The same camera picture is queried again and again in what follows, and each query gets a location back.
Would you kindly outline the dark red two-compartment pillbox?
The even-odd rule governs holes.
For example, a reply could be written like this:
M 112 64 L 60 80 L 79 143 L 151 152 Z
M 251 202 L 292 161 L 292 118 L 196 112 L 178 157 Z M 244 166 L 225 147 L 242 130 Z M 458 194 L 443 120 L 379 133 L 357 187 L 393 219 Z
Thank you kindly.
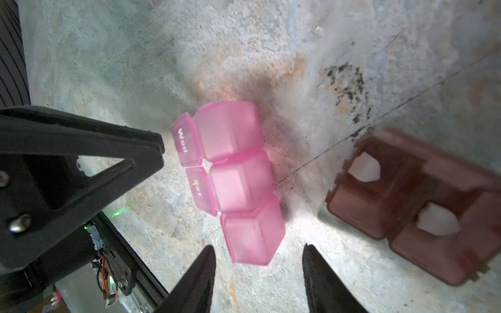
M 355 143 L 326 204 L 451 286 L 500 253 L 500 176 L 391 127 Z

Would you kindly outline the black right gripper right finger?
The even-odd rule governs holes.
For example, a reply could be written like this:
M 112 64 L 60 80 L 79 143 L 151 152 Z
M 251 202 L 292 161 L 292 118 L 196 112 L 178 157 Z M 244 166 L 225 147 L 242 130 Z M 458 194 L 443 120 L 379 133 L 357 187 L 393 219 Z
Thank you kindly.
M 309 312 L 367 312 L 314 245 L 304 246 L 302 266 Z

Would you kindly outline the pink three-compartment pillbox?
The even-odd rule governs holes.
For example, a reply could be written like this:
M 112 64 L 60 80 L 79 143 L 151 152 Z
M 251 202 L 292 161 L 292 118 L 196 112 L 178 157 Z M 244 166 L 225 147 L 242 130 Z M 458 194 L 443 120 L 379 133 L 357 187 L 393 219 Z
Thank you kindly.
M 268 265 L 286 230 L 257 106 L 208 103 L 179 116 L 171 133 L 194 202 L 219 216 L 231 261 Z

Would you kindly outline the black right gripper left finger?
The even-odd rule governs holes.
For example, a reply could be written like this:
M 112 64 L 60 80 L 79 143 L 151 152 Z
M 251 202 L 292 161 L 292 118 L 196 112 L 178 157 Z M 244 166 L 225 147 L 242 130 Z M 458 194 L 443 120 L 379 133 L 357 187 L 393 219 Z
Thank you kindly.
M 208 245 L 155 312 L 210 312 L 216 266 L 214 247 Z

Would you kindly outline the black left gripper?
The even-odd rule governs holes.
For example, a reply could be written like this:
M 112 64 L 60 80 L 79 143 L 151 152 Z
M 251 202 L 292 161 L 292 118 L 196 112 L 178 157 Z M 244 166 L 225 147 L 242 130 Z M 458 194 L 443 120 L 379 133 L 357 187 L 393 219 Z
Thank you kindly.
M 151 131 L 41 106 L 2 109 L 1 268 L 20 271 L 1 275 L 1 308 L 32 309 L 95 259 L 90 233 L 77 228 L 158 172 L 163 153 Z

